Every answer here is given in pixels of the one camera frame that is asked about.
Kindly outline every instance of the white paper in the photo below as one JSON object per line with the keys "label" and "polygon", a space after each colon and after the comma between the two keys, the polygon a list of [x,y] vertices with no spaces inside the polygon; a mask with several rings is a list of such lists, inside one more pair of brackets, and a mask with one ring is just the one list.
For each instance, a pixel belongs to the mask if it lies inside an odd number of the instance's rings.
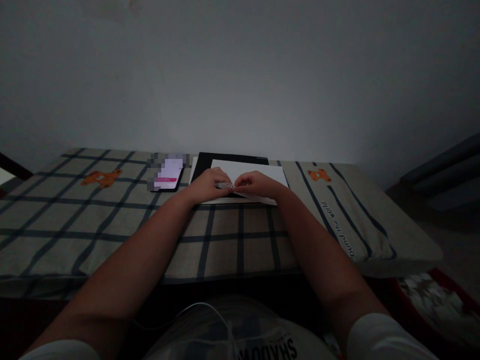
{"label": "white paper", "polygon": [[258,171],[278,181],[280,184],[287,185],[287,179],[285,179],[284,168],[281,166],[272,165],[259,165],[248,162],[236,162],[225,160],[212,160],[211,168],[220,167],[224,173],[228,175],[232,184],[235,184],[235,180],[238,179],[243,173],[249,173],[252,171]]}
{"label": "white paper", "polygon": [[[194,176],[195,167],[197,166],[197,161],[199,157],[194,156],[191,162],[191,172],[189,184],[192,183],[192,178]],[[230,178],[230,180],[235,183],[235,180],[242,175],[243,173],[248,173],[251,171],[259,171],[268,177],[277,180],[279,183],[287,185],[287,179],[285,179],[284,169],[281,166],[271,166],[271,165],[258,165],[246,162],[236,162],[236,161],[225,161],[225,160],[212,160],[211,167],[220,167]],[[247,197],[219,197],[210,201],[202,202],[202,204],[248,204],[248,203],[264,203],[268,205],[277,205],[275,200],[272,200],[268,197],[260,197],[255,195],[249,195]]]}
{"label": "white paper", "polygon": [[[284,169],[281,166],[271,166],[271,165],[259,165],[259,164],[252,164],[248,162],[237,162],[237,161],[225,161],[225,160],[212,160],[211,168],[220,167],[224,173],[228,175],[232,184],[235,184],[235,180],[244,173],[249,173],[252,171],[258,171],[264,175],[267,175],[269,178],[272,178],[279,183],[287,185],[287,179],[285,179]],[[268,197],[261,197],[252,194],[242,194],[235,192],[240,196],[246,197],[252,203],[263,203],[267,205],[277,205],[275,200],[272,200]]]}
{"label": "white paper", "polygon": [[192,178],[194,177],[194,172],[195,172],[195,168],[197,167],[198,159],[199,159],[198,156],[194,156],[193,160],[191,161],[190,179],[188,180],[188,184],[192,183]]}

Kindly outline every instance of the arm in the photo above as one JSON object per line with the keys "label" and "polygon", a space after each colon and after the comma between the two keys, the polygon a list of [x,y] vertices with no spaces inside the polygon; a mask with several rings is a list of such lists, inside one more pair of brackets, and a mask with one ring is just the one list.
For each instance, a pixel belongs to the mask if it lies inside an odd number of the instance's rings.
{"label": "arm", "polygon": [[353,324],[363,315],[389,315],[344,250],[287,187],[258,171],[241,175],[237,193],[274,199],[295,257],[320,299],[345,354]]}
{"label": "arm", "polygon": [[226,196],[230,182],[208,169],[176,193],[92,275],[27,353],[63,339],[81,340],[103,359],[115,358],[130,321],[165,272],[193,205]]}

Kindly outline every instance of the smartphone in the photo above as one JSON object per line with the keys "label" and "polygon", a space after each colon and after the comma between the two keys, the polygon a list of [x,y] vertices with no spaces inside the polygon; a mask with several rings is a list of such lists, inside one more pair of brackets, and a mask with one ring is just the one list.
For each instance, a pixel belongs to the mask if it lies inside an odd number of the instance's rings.
{"label": "smartphone", "polygon": [[179,189],[183,173],[182,159],[166,159],[160,167],[155,169],[148,190],[152,193],[176,192]]}

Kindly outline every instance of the hand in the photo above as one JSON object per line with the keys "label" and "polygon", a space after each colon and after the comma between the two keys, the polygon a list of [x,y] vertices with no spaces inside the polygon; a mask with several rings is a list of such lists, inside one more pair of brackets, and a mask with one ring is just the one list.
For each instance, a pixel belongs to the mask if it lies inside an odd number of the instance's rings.
{"label": "hand", "polygon": [[235,192],[276,200],[288,187],[259,171],[246,172],[235,181]]}
{"label": "hand", "polygon": [[195,181],[178,194],[186,197],[193,206],[216,198],[225,197],[233,192],[230,188],[216,188],[217,183],[231,184],[232,181],[221,168],[210,168],[205,170]]}

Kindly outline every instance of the white sleeve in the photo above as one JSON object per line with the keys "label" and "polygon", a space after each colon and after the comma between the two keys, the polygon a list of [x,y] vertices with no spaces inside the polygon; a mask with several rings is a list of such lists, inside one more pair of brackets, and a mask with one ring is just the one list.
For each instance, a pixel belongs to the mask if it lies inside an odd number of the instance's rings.
{"label": "white sleeve", "polygon": [[86,342],[58,340],[37,347],[19,360],[101,360],[97,352]]}
{"label": "white sleeve", "polygon": [[346,343],[349,360],[437,359],[390,316],[371,313],[353,324]]}

